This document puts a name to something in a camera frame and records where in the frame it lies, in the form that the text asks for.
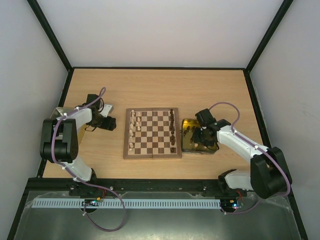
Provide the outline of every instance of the gray wall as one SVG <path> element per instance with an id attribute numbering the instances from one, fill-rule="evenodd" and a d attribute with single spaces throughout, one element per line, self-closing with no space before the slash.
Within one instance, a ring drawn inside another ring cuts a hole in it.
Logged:
<path id="1" fill-rule="evenodd" d="M 72 66 L 246 67 L 283 0 L 39 0 Z"/>
<path id="2" fill-rule="evenodd" d="M 0 7 L 0 239 L 7 239 L 27 179 L 40 163 L 42 121 L 67 71 L 26 0 Z"/>
<path id="3" fill-rule="evenodd" d="M 285 154 L 310 239 L 319 239 L 320 1 L 296 0 L 251 77 L 273 146 Z"/>

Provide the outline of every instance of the gold tray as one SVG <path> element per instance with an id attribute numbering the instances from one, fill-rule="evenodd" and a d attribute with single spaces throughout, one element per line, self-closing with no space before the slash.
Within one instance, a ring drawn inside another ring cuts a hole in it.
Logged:
<path id="1" fill-rule="evenodd" d="M 190 127 L 189 131 L 184 136 L 184 131 L 187 130 L 187 127 Z M 218 144 L 214 144 L 214 146 L 211 146 L 210 148 L 198 144 L 198 146 L 195 145 L 194 142 L 191 141 L 193 131 L 192 128 L 198 127 L 200 128 L 200 125 L 196 119 L 184 119 L 182 121 L 182 127 L 181 127 L 181 145 L 182 145 L 182 152 L 183 153 L 191 153 L 191 154 L 214 154 L 218 149 Z"/>

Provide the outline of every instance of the white vent grille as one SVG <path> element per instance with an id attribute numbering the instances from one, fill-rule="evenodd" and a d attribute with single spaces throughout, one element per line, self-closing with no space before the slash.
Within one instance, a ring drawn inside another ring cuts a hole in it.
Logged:
<path id="1" fill-rule="evenodd" d="M 127 209 L 220 209 L 220 200 L 215 199 L 124 199 Z M 85 199 L 37 198 L 32 208 L 72 209 L 84 206 Z M 105 199 L 87 208 L 122 209 L 119 199 Z"/>

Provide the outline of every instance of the wooden chessboard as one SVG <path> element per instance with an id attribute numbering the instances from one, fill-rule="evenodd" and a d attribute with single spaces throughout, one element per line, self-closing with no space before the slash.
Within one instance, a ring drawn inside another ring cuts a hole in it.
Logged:
<path id="1" fill-rule="evenodd" d="M 174 133 L 170 130 L 173 114 Z M 128 108 L 125 118 L 124 159 L 181 158 L 178 108 Z"/>

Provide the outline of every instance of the wooden tabletop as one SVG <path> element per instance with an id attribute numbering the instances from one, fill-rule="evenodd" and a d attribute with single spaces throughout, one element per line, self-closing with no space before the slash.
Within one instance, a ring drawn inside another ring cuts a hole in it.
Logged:
<path id="1" fill-rule="evenodd" d="M 241 113 L 238 131 L 262 143 L 258 124 L 241 70 L 152 70 L 152 69 L 75 69 L 65 107 L 82 104 L 87 94 L 103 96 L 114 106 L 110 116 L 116 118 L 113 131 L 97 128 L 86 132 L 79 155 L 93 168 L 98 178 L 110 179 L 216 179 L 230 170 L 248 170 L 249 164 L 228 147 L 220 144 L 214 155 L 183 153 L 181 159 L 123 159 L 126 109 L 173 106 L 179 121 L 194 119 L 200 110 L 216 102 L 235 104 Z M 236 111 L 228 105 L 211 110 L 217 119 L 233 122 Z M 44 178 L 69 178 L 61 167 L 48 162 Z"/>

